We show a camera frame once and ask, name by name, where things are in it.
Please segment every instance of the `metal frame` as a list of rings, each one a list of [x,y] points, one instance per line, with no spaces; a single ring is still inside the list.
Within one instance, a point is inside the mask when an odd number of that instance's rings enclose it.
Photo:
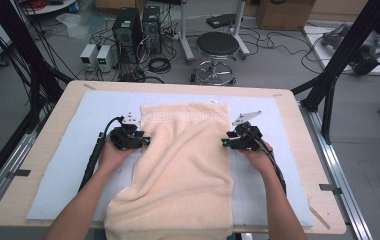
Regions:
[[[367,223],[362,216],[361,210],[356,203],[349,183],[346,180],[346,176],[339,163],[336,152],[334,151],[333,146],[327,143],[326,139],[321,133],[322,122],[320,115],[317,112],[309,112],[307,109],[302,108],[302,110],[307,111],[309,115],[309,118],[315,130],[317,140],[323,151],[322,153],[326,160],[328,170],[333,177],[336,188],[341,190],[341,194],[338,196],[340,197],[345,207],[347,216],[349,217],[352,229],[354,230],[357,239],[373,239],[368,229]]]
[[[31,133],[25,134],[21,141],[16,146],[13,153],[10,155],[6,164],[0,169],[0,200],[3,194],[9,187],[16,170],[19,169],[25,157],[28,155],[31,147],[37,138],[37,130],[34,129]]]
[[[312,112],[317,111],[318,105],[325,98],[321,133],[328,144],[331,144],[331,114],[337,80],[379,21],[380,0],[370,0],[356,18],[323,72],[314,79],[291,90],[296,95],[312,88],[308,96],[301,101],[303,107]]]
[[[246,3],[246,0],[240,0],[238,5],[237,5],[235,28],[232,30],[233,31],[233,33],[232,33],[233,37],[237,40],[237,42],[239,42],[240,51],[243,54],[243,59],[245,59],[246,56],[250,55],[249,49],[247,49],[246,44],[244,44],[243,40],[239,36],[240,24],[242,22],[245,3]]]

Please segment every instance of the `computer tower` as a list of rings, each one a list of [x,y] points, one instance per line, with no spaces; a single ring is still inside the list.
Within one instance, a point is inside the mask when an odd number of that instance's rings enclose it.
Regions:
[[[112,26],[120,63],[138,63],[137,49],[143,40],[137,8],[121,8]]]
[[[146,49],[151,53],[162,53],[161,8],[159,6],[147,6],[144,8],[141,24],[146,38]]]

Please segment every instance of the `black cable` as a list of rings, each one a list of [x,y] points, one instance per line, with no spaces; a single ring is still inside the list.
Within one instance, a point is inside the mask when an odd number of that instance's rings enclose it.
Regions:
[[[167,58],[153,58],[149,62],[149,70],[154,73],[164,74],[171,70],[171,63]]]
[[[251,132],[249,129],[245,129],[245,130],[246,130],[245,131],[246,133],[248,133],[249,135],[251,135],[253,137],[253,139],[259,145],[261,150],[263,152],[265,152],[265,154],[267,154],[268,158],[270,159],[270,161],[274,167],[275,173],[277,174],[277,177],[280,180],[281,187],[283,188],[284,194],[287,194],[286,181],[284,180],[283,173],[281,172],[280,167],[278,166],[277,162],[275,161],[273,152],[268,149],[268,146],[262,140],[262,138],[260,138],[259,136],[257,136],[253,132]]]
[[[88,160],[87,167],[84,172],[83,180],[81,181],[80,187],[78,191],[81,191],[81,189],[85,186],[85,184],[90,180],[90,178],[93,176],[94,168],[96,167],[97,160],[99,159],[100,152],[103,149],[103,146],[106,143],[106,137],[107,132],[110,127],[110,125],[114,121],[121,122],[122,119],[120,117],[116,117],[109,121],[108,125],[105,128],[105,131],[102,133],[99,133],[99,137],[97,138],[96,145],[94,146],[93,152],[90,155],[90,159]]]
[[[89,67],[85,67],[85,68],[83,68],[82,70],[80,70],[76,75],[78,76],[78,75],[80,75],[80,73],[82,73],[82,72],[84,72],[84,71],[86,71],[87,69],[89,69]]]
[[[155,79],[155,80],[159,81],[160,83],[163,83],[163,84],[165,83],[160,78],[154,77],[154,76],[146,76],[146,77],[142,77],[142,78],[136,78],[136,79],[134,79],[134,81],[135,82],[145,82],[147,79]]]
[[[31,11],[34,13],[34,15],[36,15],[35,9],[34,9],[34,7],[33,7],[32,5],[31,5]],[[46,52],[47,52],[47,54],[48,54],[50,60],[52,61],[53,67],[54,67],[56,70],[59,70],[59,68],[58,68],[57,65],[56,65],[56,61],[55,61],[55,59],[54,59],[54,57],[53,57],[52,52],[51,52],[50,50],[48,50],[48,49],[47,49],[48,46],[46,47],[46,45],[45,45],[45,44],[48,44],[48,42],[47,42],[46,36],[42,33],[42,32],[43,32],[43,28],[41,27],[40,21],[37,21],[37,24],[38,24],[37,27],[39,27],[39,29],[38,29],[38,28],[35,26],[34,22],[31,21],[31,19],[29,18],[29,16],[28,16],[28,20],[29,20],[29,22],[31,23],[31,26],[32,26],[32,27],[34,28],[34,30],[36,31],[37,35],[39,36],[40,41],[41,41],[41,43],[42,43],[42,45],[43,45],[43,48],[46,50]]]
[[[19,60],[19,58],[17,58],[17,56],[15,56],[15,54],[11,54],[11,51],[8,51],[7,49],[7,44],[6,42],[0,37],[0,47],[6,52],[8,53],[7,56],[8,58],[10,59],[15,71],[18,73],[19,77],[21,78],[23,84],[24,84],[24,87],[25,85],[27,85],[28,87],[30,87],[30,82],[28,81],[28,79],[25,77],[25,75],[22,73],[21,69],[18,67],[18,65],[16,64],[15,60]],[[25,87],[25,92],[27,93],[27,96],[29,97],[29,92],[27,91],[26,87]]]
[[[175,50],[175,48],[173,47],[173,44],[174,44],[174,42],[171,41],[171,46],[168,46],[168,44],[166,44],[165,40],[162,41],[162,45],[165,47],[165,48],[164,48],[165,51],[166,51],[169,55],[171,55],[171,57],[168,58],[169,61],[171,61],[172,59],[175,58],[175,56],[177,56],[177,50]]]
[[[106,20],[106,22],[105,22],[105,29],[102,29],[102,30],[100,30],[100,31],[97,31],[97,32],[91,34],[91,37],[90,37],[89,43],[92,43],[91,40],[94,40],[94,42],[96,43],[96,45],[98,45],[98,46],[101,45],[102,40],[105,38],[104,36],[102,36],[102,34],[105,34],[105,33],[107,33],[107,32],[110,32],[110,30],[111,30],[111,29],[109,29],[109,27],[108,27],[108,21]]]
[[[309,43],[307,43],[306,41],[304,41],[304,40],[302,40],[302,39],[299,39],[299,38],[297,38],[297,37],[293,37],[293,36],[289,36],[289,35],[287,35],[287,34],[283,34],[283,33],[280,33],[280,32],[268,32],[268,33],[267,33],[267,36],[266,36],[266,39],[260,39],[260,38],[261,38],[260,34],[259,34],[257,31],[255,31],[254,28],[246,28],[246,27],[242,27],[242,28],[247,29],[247,30],[251,30],[251,31],[253,31],[253,32],[255,32],[255,33],[257,34],[257,37],[256,37],[256,36],[253,36],[253,35],[251,35],[251,34],[240,34],[240,35],[249,35],[249,36],[252,36],[253,38],[256,39],[256,43],[249,42],[249,41],[245,41],[245,43],[248,43],[248,44],[251,44],[251,45],[255,45],[255,46],[256,46],[256,48],[257,48],[257,49],[256,49],[256,52],[253,53],[253,54],[256,54],[256,53],[258,52],[259,48],[264,48],[264,49],[284,48],[284,49],[285,49],[290,55],[295,55],[295,54],[298,54],[298,53],[301,53],[301,52],[306,52],[306,54],[301,58],[300,62],[301,62],[301,64],[302,64],[303,67],[305,67],[307,70],[309,70],[309,71],[311,71],[311,72],[313,72],[313,73],[316,73],[316,74],[320,74],[320,72],[317,72],[317,71],[314,71],[314,70],[310,69],[310,68],[309,68],[309,67],[303,62],[304,58],[306,58],[308,61],[311,61],[311,62],[320,62],[320,61],[323,61],[323,60],[327,60],[327,59],[312,60],[312,59],[310,59],[310,58],[308,57],[309,54],[314,50],[314,48],[315,48],[316,44],[318,43],[318,41],[319,41],[322,37],[320,37],[319,39],[317,39],[317,40],[312,44],[312,46],[311,46],[311,45],[309,45]],[[298,41],[300,41],[300,42],[306,44],[306,45],[308,46],[309,50],[301,49],[301,50],[297,50],[297,51],[295,51],[295,52],[292,52],[292,51],[290,51],[290,50],[289,50],[286,46],[284,46],[284,45],[277,45],[277,46],[276,46],[275,43],[274,43],[274,41],[272,40],[272,37],[273,37],[274,35],[281,35],[281,36],[284,36],[284,37],[288,37],[288,38],[292,38],[292,39],[298,40]],[[266,41],[267,46],[259,45],[259,42],[264,42],[264,41]]]

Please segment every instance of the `wire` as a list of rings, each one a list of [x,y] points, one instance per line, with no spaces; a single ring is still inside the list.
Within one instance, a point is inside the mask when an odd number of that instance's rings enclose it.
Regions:
[[[72,72],[72,70],[68,67],[68,65],[63,61],[63,59],[59,56],[59,54],[55,51],[55,49],[51,46],[51,44],[47,41],[46,36],[43,34],[43,29],[42,29],[40,22],[37,21],[38,27],[36,27],[34,24],[34,21],[31,21],[31,19],[29,18],[29,14],[27,15],[27,17],[28,17],[29,22],[31,23],[31,26],[34,28],[35,32],[37,33],[38,37],[40,38],[40,41],[42,42],[42,46],[46,50],[54,68],[56,70],[59,70],[59,68],[56,64],[56,60],[54,58],[54,55],[56,55],[58,57],[58,59],[63,63],[63,65],[66,67],[66,69],[68,69],[68,71],[75,77],[75,79],[79,79],[74,74],[74,72]]]
[[[98,69],[95,71],[86,71],[84,74],[85,80],[94,80],[95,77],[97,77]]]
[[[249,135],[251,135],[253,137],[253,139],[255,140],[255,142],[259,145],[259,147],[261,148],[261,150],[267,154],[267,156],[270,159],[272,165],[274,166],[275,173],[277,174],[277,177],[280,180],[280,183],[281,183],[281,186],[283,188],[283,191],[286,194],[286,192],[287,192],[287,190],[286,190],[286,182],[284,180],[283,173],[281,172],[280,167],[278,166],[277,162],[275,161],[274,154],[272,153],[272,151],[270,151],[268,149],[268,146],[265,144],[265,142],[262,140],[262,138],[260,138],[259,136],[257,136],[253,132],[251,132],[249,129],[246,129],[246,128],[244,128],[244,129],[246,130],[245,133],[248,133]]]
[[[122,122],[122,119],[123,117],[116,117],[116,118],[113,118],[112,120],[109,121],[108,125],[106,125],[106,128],[105,128],[105,131],[103,132],[103,135],[106,136],[107,135],[107,132],[109,130],[109,127],[110,125],[115,122],[115,121],[118,121],[119,123]]]
[[[277,49],[277,48],[284,48],[287,53],[289,53],[290,55],[295,55],[295,54],[298,54],[298,53],[305,53],[302,58],[300,59],[300,63],[302,64],[303,67],[305,67],[307,70],[313,72],[313,73],[316,73],[316,74],[320,74],[320,72],[317,72],[317,71],[314,71],[312,70],[311,68],[309,68],[305,62],[304,62],[304,59],[307,59],[308,61],[310,62],[321,62],[321,61],[324,61],[324,60],[330,60],[330,59],[319,59],[319,60],[313,60],[313,59],[310,59],[309,58],[309,54],[311,54],[313,52],[313,50],[315,49],[315,46],[317,45],[317,43],[322,39],[322,37],[320,37],[319,39],[317,39],[312,45],[310,45],[308,42],[306,42],[305,40],[302,40],[300,38],[297,38],[297,37],[293,37],[293,36],[289,36],[287,34],[283,34],[283,33],[280,33],[280,32],[268,32],[266,34],[266,38],[265,39],[261,39],[261,35],[259,34],[259,32],[255,31],[257,30],[257,28],[247,28],[247,27],[242,27],[243,29],[247,29],[249,31],[252,31],[256,34],[256,36],[252,35],[252,34],[240,34],[240,35],[248,35],[248,36],[251,36],[253,37],[254,39],[256,39],[256,42],[250,42],[250,41],[245,41],[245,43],[247,44],[251,44],[251,45],[254,45],[256,46],[256,51],[250,55],[253,55],[253,54],[256,54],[258,53],[259,51],[259,48],[264,48],[264,49]],[[299,42],[302,42],[303,44],[305,44],[306,46],[308,46],[308,50],[306,49],[300,49],[300,50],[297,50],[297,51],[291,51],[287,46],[285,45],[276,45],[275,42],[273,41],[273,37],[274,36],[283,36],[283,37],[288,37],[288,38],[291,38],[291,39],[295,39]],[[260,42],[265,42],[266,46],[262,46],[260,45],[259,43]]]
[[[136,78],[136,79],[134,79],[134,81],[136,81],[136,82],[145,82],[147,79],[155,79],[155,80],[159,81],[160,83],[165,83],[160,78],[153,77],[153,76],[146,76],[146,77],[142,77],[142,78]]]
[[[162,46],[164,46],[165,51],[169,55],[171,55],[171,57],[168,58],[169,61],[171,61],[172,59],[174,59],[177,56],[177,50],[175,50],[173,45],[174,45],[174,41],[171,41],[171,46],[168,46],[168,44],[165,42],[165,39],[164,39],[164,41],[162,41]]]
[[[163,74],[171,70],[171,62],[167,58],[157,57],[150,60],[148,67],[151,72]]]
[[[81,71],[79,71],[76,75],[78,76],[78,75],[80,75],[80,73],[82,73],[82,72],[84,72],[84,71],[87,72],[88,69],[90,69],[90,67],[85,67],[85,68],[83,68]]]
[[[95,42],[96,45],[100,46],[102,42],[104,43],[107,38],[113,36],[113,34],[109,35],[108,37],[103,36],[102,34],[105,33],[111,33],[111,29],[108,27],[108,21],[105,20],[105,29],[102,29],[100,31],[97,31],[93,34],[91,34],[89,43],[93,43],[92,40]]]

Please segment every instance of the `beige towel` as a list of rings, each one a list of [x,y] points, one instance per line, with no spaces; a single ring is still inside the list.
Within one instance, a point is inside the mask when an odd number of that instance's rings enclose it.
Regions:
[[[225,104],[142,107],[152,142],[133,183],[110,202],[108,239],[225,239],[232,233],[229,130]]]

